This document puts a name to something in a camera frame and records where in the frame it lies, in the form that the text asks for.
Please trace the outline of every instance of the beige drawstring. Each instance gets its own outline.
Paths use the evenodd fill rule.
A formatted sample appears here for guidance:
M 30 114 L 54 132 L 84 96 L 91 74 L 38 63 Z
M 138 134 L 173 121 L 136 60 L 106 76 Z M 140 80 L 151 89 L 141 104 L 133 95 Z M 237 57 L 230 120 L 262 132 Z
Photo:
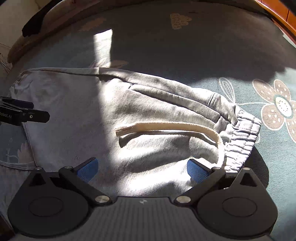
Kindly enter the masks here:
M 224 145 L 222 138 L 216 131 L 206 126 L 187 122 L 136 122 L 127 126 L 116 128 L 115 133 L 117 137 L 120 137 L 130 133 L 152 130 L 180 130 L 204 133 L 216 142 L 218 148 L 217 166 L 221 167 L 224 162 Z

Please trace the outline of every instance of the white logo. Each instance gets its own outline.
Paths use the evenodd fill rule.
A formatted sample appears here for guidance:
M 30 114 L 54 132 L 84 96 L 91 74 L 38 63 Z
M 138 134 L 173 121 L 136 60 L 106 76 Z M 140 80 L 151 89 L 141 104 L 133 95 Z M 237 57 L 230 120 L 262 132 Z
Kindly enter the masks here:
M 145 199 L 143 199 L 143 200 L 140 201 L 140 203 L 143 204 L 143 205 L 144 205 L 146 202 L 148 202 L 148 201 L 145 200 Z

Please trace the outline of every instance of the white flower center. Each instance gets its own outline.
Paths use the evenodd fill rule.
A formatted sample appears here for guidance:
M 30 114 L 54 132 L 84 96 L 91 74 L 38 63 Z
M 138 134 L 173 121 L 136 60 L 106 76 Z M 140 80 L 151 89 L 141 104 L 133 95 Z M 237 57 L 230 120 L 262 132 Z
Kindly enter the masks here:
M 284 98 L 276 97 L 276 106 L 284 116 L 289 117 L 292 115 L 292 109 Z

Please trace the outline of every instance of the wooden edge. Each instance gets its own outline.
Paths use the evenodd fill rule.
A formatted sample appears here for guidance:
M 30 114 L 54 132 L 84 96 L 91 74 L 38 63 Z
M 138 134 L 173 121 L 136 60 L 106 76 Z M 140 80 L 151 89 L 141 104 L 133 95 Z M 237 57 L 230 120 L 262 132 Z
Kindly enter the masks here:
M 273 22 L 281 28 L 284 33 L 296 44 L 296 30 L 290 25 L 288 22 L 286 22 L 285 19 L 283 19 L 280 15 L 278 15 L 275 11 L 273 11 L 271 8 L 260 2 L 259 0 L 254 0 L 259 4 L 263 9 L 265 9 L 271 16 Z

